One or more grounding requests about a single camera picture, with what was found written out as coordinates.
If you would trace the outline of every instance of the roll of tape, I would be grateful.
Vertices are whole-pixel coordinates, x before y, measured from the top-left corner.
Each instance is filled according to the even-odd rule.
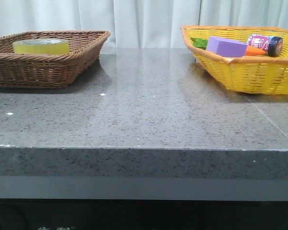
[[[16,54],[68,54],[69,43],[65,39],[38,38],[13,42]]]

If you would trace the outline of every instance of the wicker basket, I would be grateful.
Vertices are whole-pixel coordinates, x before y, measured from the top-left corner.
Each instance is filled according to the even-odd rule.
[[[0,88],[65,88],[98,59],[108,31],[40,31],[0,37]],[[14,41],[35,38],[69,40],[66,55],[14,54]]]
[[[278,27],[183,26],[184,42],[203,67],[227,89],[237,92],[288,94],[288,30]],[[222,57],[196,48],[191,37],[219,36],[246,42],[251,34],[280,36],[284,48],[280,56]]]

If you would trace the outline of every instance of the white curtain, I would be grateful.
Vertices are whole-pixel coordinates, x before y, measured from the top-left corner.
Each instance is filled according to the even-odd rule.
[[[0,36],[108,30],[106,46],[181,48],[180,27],[198,24],[288,29],[288,0],[0,0]]]

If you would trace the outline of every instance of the green leaf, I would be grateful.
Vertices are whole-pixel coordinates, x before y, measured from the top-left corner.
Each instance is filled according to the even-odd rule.
[[[199,38],[199,37],[191,37],[191,40],[193,41],[193,46],[194,47],[206,50],[207,43],[208,43],[207,39],[202,39],[202,38]]]

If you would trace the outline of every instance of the purple foam block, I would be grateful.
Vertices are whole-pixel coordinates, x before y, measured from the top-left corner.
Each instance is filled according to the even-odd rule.
[[[208,39],[206,50],[223,57],[237,58],[245,55],[247,47],[247,44],[240,41],[211,36]]]

